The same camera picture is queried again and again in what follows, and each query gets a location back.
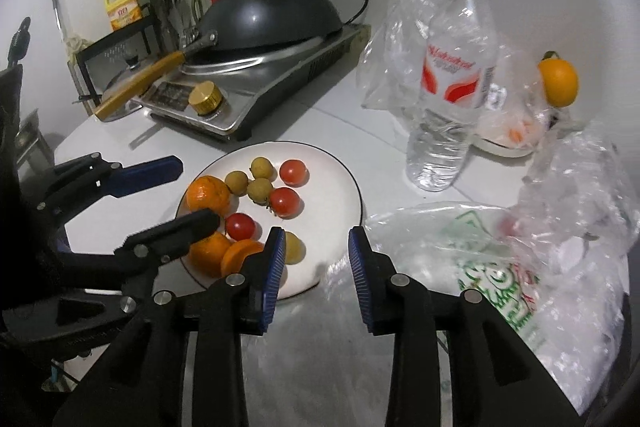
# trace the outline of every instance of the gold knob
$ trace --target gold knob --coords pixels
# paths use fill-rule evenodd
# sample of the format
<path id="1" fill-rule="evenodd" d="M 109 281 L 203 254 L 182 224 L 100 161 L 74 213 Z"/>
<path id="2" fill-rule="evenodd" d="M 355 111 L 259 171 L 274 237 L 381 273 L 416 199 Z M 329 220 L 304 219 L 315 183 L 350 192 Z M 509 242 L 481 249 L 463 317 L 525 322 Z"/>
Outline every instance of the gold knob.
<path id="1" fill-rule="evenodd" d="M 218 86 L 210 80 L 198 84 L 189 94 L 189 105 L 201 116 L 215 111 L 222 100 L 223 96 Z"/>

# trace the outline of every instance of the orange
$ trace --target orange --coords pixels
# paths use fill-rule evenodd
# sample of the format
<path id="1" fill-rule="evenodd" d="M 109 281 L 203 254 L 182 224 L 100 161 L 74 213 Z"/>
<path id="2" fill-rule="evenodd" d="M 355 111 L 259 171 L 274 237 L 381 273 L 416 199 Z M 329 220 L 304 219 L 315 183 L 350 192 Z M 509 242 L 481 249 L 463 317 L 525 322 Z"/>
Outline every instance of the orange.
<path id="1" fill-rule="evenodd" d="M 538 64 L 545 86 L 546 101 L 554 107 L 566 107 L 578 96 L 578 74 L 570 62 L 555 52 L 547 52 Z"/>
<path id="2" fill-rule="evenodd" d="M 191 245 L 189 260 L 209 277 L 220 277 L 220 264 L 229 247 L 231 241 L 220 232 L 214 232 L 213 235 Z"/>
<path id="3" fill-rule="evenodd" d="M 223 216 L 229 207 L 230 192 L 225 182 L 213 176 L 201 176 L 191 182 L 185 198 L 191 212 L 210 208 Z"/>
<path id="4" fill-rule="evenodd" d="M 262 243 L 253 239 L 243 239 L 232 244 L 222 258 L 222 264 L 220 265 L 222 277 L 226 277 L 230 273 L 239 272 L 244 260 L 254 253 L 261 252 L 263 248 L 264 245 Z"/>

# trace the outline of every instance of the orange on bowl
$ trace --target orange on bowl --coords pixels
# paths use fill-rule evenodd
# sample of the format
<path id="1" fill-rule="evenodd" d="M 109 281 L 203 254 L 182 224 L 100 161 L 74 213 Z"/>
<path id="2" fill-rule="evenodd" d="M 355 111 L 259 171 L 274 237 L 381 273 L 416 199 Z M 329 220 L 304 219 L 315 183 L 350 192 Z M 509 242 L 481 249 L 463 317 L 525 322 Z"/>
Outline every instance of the orange on bowl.
<path id="1" fill-rule="evenodd" d="M 247 257 L 254 253 L 260 253 L 263 249 L 264 245 L 253 239 L 243 239 L 232 244 L 222 258 L 222 264 L 220 265 L 222 277 L 226 277 L 230 273 L 239 272 L 242 263 Z"/>
<path id="2" fill-rule="evenodd" d="M 191 212 L 210 208 L 216 214 L 224 216 L 229 207 L 230 195 L 222 180 L 214 176 L 201 176 L 191 182 L 184 197 Z"/>
<path id="3" fill-rule="evenodd" d="M 220 266 L 225 253 L 232 246 L 231 241 L 220 232 L 214 232 L 191 245 L 189 260 L 198 270 L 209 277 L 220 277 Z"/>

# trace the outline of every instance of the white plate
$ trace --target white plate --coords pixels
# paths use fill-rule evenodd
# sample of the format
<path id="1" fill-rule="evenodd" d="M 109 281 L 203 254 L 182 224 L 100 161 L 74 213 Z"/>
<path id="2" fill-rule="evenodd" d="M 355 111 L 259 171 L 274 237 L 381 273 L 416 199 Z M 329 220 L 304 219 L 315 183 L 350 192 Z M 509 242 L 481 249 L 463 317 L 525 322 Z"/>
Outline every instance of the white plate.
<path id="1" fill-rule="evenodd" d="M 278 292 L 278 299 L 284 299 L 316 285 L 326 267 L 344 254 L 349 230 L 362 221 L 362 200 L 355 179 L 337 158 L 322 149 L 297 142 L 265 142 L 244 147 L 214 161 L 197 177 L 208 174 L 224 180 L 231 171 L 244 171 L 251 179 L 249 167 L 257 156 L 267 158 L 276 171 L 286 160 L 302 160 L 309 172 L 306 184 L 294 187 L 304 207 L 292 219 L 274 216 L 248 196 L 235 198 L 238 202 L 236 212 L 248 214 L 261 227 L 262 230 L 257 232 L 260 237 L 255 237 L 260 242 L 266 241 L 271 227 L 282 227 L 296 234 L 306 247 L 304 259 L 287 265 L 283 274 L 286 279 Z M 286 187 L 280 177 L 273 186 Z M 176 217 L 188 212 L 183 195 Z M 204 287 L 215 280 L 199 272 L 188 257 L 182 258 L 182 264 Z"/>
<path id="2" fill-rule="evenodd" d="M 481 138 L 477 134 L 473 135 L 473 139 L 471 143 L 478 147 L 479 150 L 488 152 L 489 154 L 493 154 L 495 156 L 501 156 L 502 158 L 524 158 L 531 154 L 534 149 L 511 149 L 509 147 L 505 147 L 504 145 L 500 145 L 499 143 L 492 142 L 491 140 L 487 140 L 486 138 Z"/>

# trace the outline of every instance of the wok handle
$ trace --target wok handle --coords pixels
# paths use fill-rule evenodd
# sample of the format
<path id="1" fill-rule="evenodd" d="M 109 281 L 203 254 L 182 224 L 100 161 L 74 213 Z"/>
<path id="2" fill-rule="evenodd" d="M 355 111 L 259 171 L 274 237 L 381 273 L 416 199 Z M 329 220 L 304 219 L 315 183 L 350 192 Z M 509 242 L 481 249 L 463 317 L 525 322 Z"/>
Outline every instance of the wok handle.
<path id="1" fill-rule="evenodd" d="M 172 52 L 147 66 L 140 73 L 131 77 L 129 82 L 113 93 L 113 96 L 110 96 L 108 100 L 104 100 L 96 107 L 94 115 L 99 120 L 104 121 L 134 96 L 144 93 L 158 78 L 183 64 L 185 60 L 186 57 L 183 52 Z"/>

